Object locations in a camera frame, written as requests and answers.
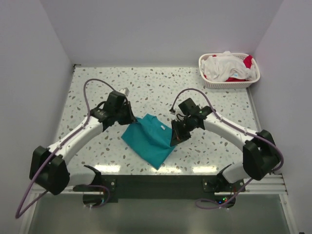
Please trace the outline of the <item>teal t-shirt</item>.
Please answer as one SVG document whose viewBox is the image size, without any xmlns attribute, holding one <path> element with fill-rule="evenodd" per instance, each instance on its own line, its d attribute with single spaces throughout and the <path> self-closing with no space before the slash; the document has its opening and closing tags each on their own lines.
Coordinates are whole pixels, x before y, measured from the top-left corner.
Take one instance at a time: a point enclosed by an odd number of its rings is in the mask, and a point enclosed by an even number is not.
<svg viewBox="0 0 312 234">
<path fill-rule="evenodd" d="M 143 160 L 158 170 L 174 150 L 171 146 L 172 129 L 146 114 L 130 124 L 121 138 Z"/>
</svg>

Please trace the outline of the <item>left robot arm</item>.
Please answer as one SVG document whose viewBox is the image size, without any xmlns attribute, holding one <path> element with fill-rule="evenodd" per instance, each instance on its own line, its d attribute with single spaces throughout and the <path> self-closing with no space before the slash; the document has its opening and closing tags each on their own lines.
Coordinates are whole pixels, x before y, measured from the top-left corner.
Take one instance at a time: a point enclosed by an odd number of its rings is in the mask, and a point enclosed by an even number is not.
<svg viewBox="0 0 312 234">
<path fill-rule="evenodd" d="M 32 156 L 30 179 L 53 195 L 70 186 L 98 190 L 104 184 L 100 171 L 84 165 L 80 172 L 70 173 L 67 166 L 90 140 L 115 123 L 128 125 L 136 122 L 128 94 L 128 88 L 112 91 L 105 102 L 92 109 L 84 121 L 64 138 L 47 148 L 37 147 Z"/>
</svg>

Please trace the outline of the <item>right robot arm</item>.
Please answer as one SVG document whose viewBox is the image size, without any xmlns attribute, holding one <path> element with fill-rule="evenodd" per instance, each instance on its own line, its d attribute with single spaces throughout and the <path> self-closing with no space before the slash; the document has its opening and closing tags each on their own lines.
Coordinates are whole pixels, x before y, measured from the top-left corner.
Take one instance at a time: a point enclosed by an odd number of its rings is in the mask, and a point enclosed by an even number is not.
<svg viewBox="0 0 312 234">
<path fill-rule="evenodd" d="M 208 183 L 215 192 L 227 192 L 234 183 L 246 178 L 260 181 L 282 162 L 273 137 L 266 130 L 256 132 L 244 129 L 210 106 L 199 107 L 191 98 L 170 112 L 175 115 L 175 120 L 171 122 L 171 146 L 187 141 L 191 132 L 200 128 L 221 136 L 241 150 L 242 161 L 226 166 Z"/>
</svg>

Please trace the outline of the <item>white laundry basket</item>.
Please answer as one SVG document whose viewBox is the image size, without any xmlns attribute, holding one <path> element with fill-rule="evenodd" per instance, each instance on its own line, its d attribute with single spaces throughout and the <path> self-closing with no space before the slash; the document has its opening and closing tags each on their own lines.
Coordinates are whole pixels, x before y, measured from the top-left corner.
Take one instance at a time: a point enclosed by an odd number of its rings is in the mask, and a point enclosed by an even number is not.
<svg viewBox="0 0 312 234">
<path fill-rule="evenodd" d="M 255 59 L 244 53 L 203 54 L 198 67 L 204 86 L 210 89 L 248 88 L 260 80 Z"/>
</svg>

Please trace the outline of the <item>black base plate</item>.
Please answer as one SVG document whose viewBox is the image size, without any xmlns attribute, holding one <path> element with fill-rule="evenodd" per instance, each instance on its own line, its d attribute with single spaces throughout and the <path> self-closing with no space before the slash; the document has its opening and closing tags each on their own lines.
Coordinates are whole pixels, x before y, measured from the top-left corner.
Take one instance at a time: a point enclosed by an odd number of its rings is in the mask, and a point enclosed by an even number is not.
<svg viewBox="0 0 312 234">
<path fill-rule="evenodd" d="M 245 183 L 217 185 L 215 175 L 103 175 L 91 186 L 76 185 L 74 192 L 83 193 L 85 205 L 117 203 L 122 199 L 190 199 L 205 198 L 219 204 L 238 191 L 246 191 Z"/>
</svg>

